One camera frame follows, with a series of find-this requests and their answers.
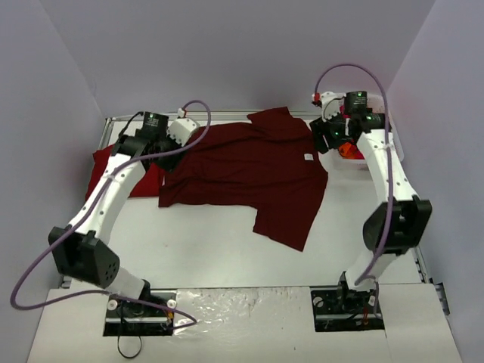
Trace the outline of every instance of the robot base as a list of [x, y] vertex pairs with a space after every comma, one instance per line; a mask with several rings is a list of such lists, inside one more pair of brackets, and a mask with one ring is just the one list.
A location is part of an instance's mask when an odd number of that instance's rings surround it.
[[342, 303], [338, 287], [312, 287], [315, 331], [384, 330], [383, 319], [374, 315], [374, 307], [369, 304], [371, 295], [371, 292], [357, 292]]
[[[176, 307], [176, 291], [153, 290], [150, 301]], [[107, 303], [105, 337], [159, 337], [173, 334], [173, 314], [118, 299]]]

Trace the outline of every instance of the gray wall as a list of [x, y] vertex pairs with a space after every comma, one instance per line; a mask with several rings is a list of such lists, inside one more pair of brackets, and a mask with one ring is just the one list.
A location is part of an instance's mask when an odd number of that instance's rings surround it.
[[[320, 72], [370, 67], [388, 86], [434, 0], [41, 0], [105, 115], [174, 110], [312, 109]], [[370, 88], [340, 70], [327, 89]]]
[[421, 247], [465, 362], [484, 357], [484, 2], [438, 0], [389, 90], [405, 171], [434, 212]]
[[[0, 2], [0, 352], [26, 361], [41, 311], [8, 302], [47, 235], [82, 202], [101, 113], [38, 0]], [[21, 291], [44, 301], [58, 281], [49, 258]]]

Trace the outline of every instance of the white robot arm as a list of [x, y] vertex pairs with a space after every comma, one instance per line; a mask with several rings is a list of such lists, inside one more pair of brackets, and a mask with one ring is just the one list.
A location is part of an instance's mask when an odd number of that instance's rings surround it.
[[[340, 108], [335, 101], [343, 99], [343, 107]], [[430, 218], [432, 206], [428, 200], [420, 200], [405, 176], [391, 130], [388, 144], [385, 142], [385, 115], [373, 113], [368, 108], [367, 92], [325, 92], [317, 100], [313, 96], [313, 104], [322, 109], [321, 118], [310, 124], [317, 150], [326, 153], [346, 142], [355, 144], [366, 160], [375, 185], [379, 206], [363, 226], [363, 239], [367, 249], [343, 273], [340, 280], [346, 291], [369, 291], [374, 286], [372, 280], [363, 280], [359, 284], [356, 282], [372, 262], [383, 233], [389, 196], [387, 148], [391, 152], [393, 182], [389, 235], [383, 253], [367, 275], [378, 279], [391, 262], [418, 245]]]
[[107, 246], [121, 208], [132, 189], [143, 178], [151, 163], [171, 172], [185, 153], [162, 157], [157, 160], [138, 161], [128, 165], [116, 176], [113, 170], [126, 161], [185, 146], [200, 125], [185, 117], [184, 113], [168, 126], [168, 117], [155, 113], [141, 113], [143, 126], [134, 136], [121, 135], [114, 145], [100, 181], [81, 211], [66, 228], [54, 227], [49, 234], [49, 243], [54, 243], [71, 226], [76, 225], [95, 202], [106, 180], [112, 178], [109, 188], [95, 205], [91, 215], [58, 248], [52, 251], [57, 270], [81, 281], [94, 284], [110, 293], [132, 299], [150, 298], [150, 285], [121, 267], [119, 257]]

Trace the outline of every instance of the dark red cloth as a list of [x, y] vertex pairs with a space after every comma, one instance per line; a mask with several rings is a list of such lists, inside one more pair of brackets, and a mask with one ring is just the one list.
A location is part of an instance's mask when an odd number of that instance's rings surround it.
[[165, 175], [159, 206], [251, 206], [254, 232], [302, 251], [327, 184], [312, 134], [287, 108], [247, 118], [252, 123], [212, 126]]
[[[94, 188], [96, 188], [99, 179], [101, 179], [112, 149], [113, 145], [108, 146], [103, 150], [98, 150], [92, 154], [92, 157], [94, 158], [94, 168], [92, 169], [88, 191], [85, 194], [86, 200], [89, 198]], [[150, 169], [133, 188], [129, 197], [158, 197], [160, 189], [158, 185], [159, 174], [163, 176], [163, 173], [164, 171], [162, 169], [158, 168], [155, 164], [151, 164]]]

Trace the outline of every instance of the maroon t-shirt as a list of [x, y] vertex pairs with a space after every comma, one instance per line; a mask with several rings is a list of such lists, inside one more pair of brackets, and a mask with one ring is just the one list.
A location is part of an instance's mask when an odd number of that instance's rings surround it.
[[302, 251], [327, 184], [312, 134], [286, 107], [247, 118], [252, 123], [210, 127], [165, 174], [159, 206], [251, 206], [254, 232]]

